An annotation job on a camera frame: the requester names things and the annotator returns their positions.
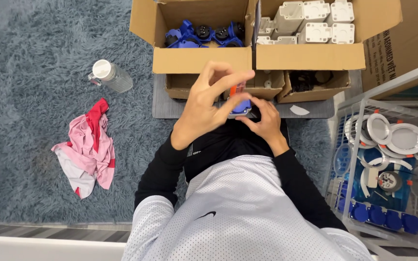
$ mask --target white mesh jersey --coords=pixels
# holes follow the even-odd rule
[[[176,213],[162,196],[137,206],[122,261],[373,260],[355,236],[306,221],[280,186],[269,157],[215,164]]]

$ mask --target black shorts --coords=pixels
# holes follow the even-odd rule
[[[280,131],[289,146],[288,126],[285,119],[282,119]],[[252,132],[243,122],[229,119],[224,125],[194,140],[192,154],[187,157],[183,167],[186,181],[189,182],[214,164],[241,155],[274,157],[263,138]]]

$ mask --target black long sleeve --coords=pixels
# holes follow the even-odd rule
[[[177,151],[172,147],[169,135],[141,177],[138,190],[135,192],[135,209],[143,199],[154,195],[167,198],[175,206],[178,198],[174,192],[187,154],[188,148]]]
[[[347,231],[325,202],[293,150],[273,158],[282,182],[282,189],[307,221],[318,228],[339,228]]]

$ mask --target orange component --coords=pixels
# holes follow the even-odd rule
[[[232,86],[232,87],[230,88],[230,96],[235,95],[235,93],[236,93],[236,85],[235,85],[235,86]]]

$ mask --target white paper scrap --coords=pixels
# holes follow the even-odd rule
[[[290,110],[291,110],[294,114],[301,115],[301,116],[302,116],[302,115],[306,115],[306,114],[309,114],[309,113],[310,113],[310,111],[309,111],[309,110],[303,109],[303,108],[301,108],[301,107],[299,107],[299,106],[296,106],[296,105],[291,106]]]

